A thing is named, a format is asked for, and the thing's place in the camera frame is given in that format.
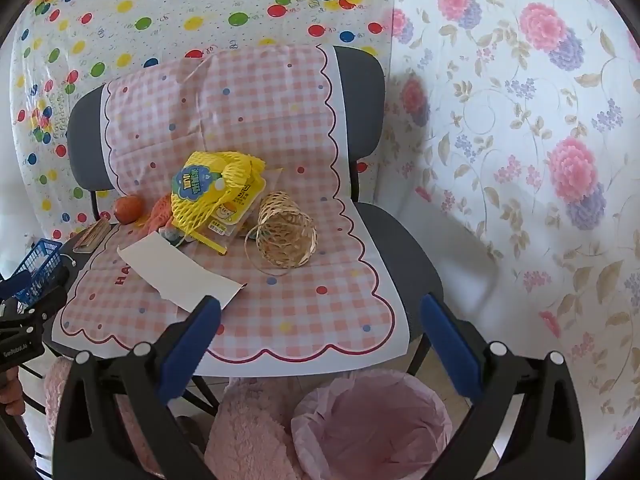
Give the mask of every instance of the pink plastic bag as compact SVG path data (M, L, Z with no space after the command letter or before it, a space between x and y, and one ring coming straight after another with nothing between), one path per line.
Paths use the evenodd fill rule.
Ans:
M433 390L377 369L349 372L309 393L291 432L312 480L414 480L436 462L452 425Z

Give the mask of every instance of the tile floor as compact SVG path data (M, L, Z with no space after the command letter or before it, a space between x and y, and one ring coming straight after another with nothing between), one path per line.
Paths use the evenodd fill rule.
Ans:
M412 356L414 355L415 348L417 347L417 341L412 343L409 346L409 351L407 355L402 357L393 359L381 365L377 365L376 367L381 368L393 368L396 370L406 370L411 361ZM38 373L44 375L49 368L50 364L53 361L53 355L50 352L46 352L43 356L29 362L28 365L36 370ZM327 380L331 380L334 374L324 374L318 376L300 376L298 377L298 382L300 384L300 388L303 392L309 392L313 388L316 388L320 384L324 383ZM455 389L453 388L451 382L449 381L449 377L447 373L444 371L440 360L438 359L437 354L431 350L427 354L427 358L424 360L424 363L418 370L416 376L428 387L434 390L438 396L443 400L447 407L447 411L449 412L449 416L453 423L454 430L459 428L460 423L466 417L466 414L469 410L468 403L463 397L460 397ZM31 374L25 372L24 370L20 370L20 380L22 381L24 391L30 397L32 397L37 402L41 404L44 403L44 390L43 390L43 381L38 378L32 376ZM219 399L222 398L224 393L224 389L226 384L228 383L228 379L226 378L217 378L217 377L207 377L205 378L206 383L209 385L211 391L215 396ZM194 386L193 383L190 383L188 389L191 390L195 395L202 397L202 394L198 391L198 389ZM212 416L207 413L202 412L189 402L183 399L175 399L169 403L169 408L171 409L174 415L189 415L194 418L196 423L199 425L203 434L208 435L210 427L213 423ZM30 432L31 441L34 443L34 446L38 453L44 455L44 458L36 458L36 462L39 468L43 469L46 472L50 472L50 456L52 453L52 445L49 438L49 434L47 432L45 418L44 416L34 410L33 408L27 407L27 413L25 414L25 422L27 424L28 430ZM498 463L498 455L492 449L489 455L487 456L484 465L480 469L478 473L478 477L493 471Z

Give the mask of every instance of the blue gripper pad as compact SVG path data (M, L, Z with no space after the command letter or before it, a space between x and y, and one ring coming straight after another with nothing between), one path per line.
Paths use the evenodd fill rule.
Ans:
M156 394L163 404L180 397L196 371L220 326L220 302L209 296L203 309L195 318L190 319L194 314L196 313L193 312L187 318L190 325L160 365Z
M482 397L480 365L444 308L431 295L422 298L422 328L456 391L472 402L478 402Z
M16 292L20 292L28 286L31 286L31 273L28 270L22 270L18 274L14 274L0 282L0 301L7 300Z

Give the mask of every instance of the yellow mesh fruit net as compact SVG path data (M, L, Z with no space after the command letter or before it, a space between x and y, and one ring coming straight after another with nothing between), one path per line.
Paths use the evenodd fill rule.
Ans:
M260 177L264 166L260 158L239 152L192 153L172 182L172 223L187 235L193 233L220 205L235 199L252 178ZM212 182L204 192L187 192L186 187L188 191L193 189L191 177L200 178L203 168L209 171L206 179Z

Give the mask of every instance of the white envelope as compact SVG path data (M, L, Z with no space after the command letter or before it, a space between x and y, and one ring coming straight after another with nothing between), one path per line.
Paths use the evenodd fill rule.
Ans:
M164 300L193 312L203 296L225 308L244 285L209 272L153 232L125 249L120 257L155 288Z

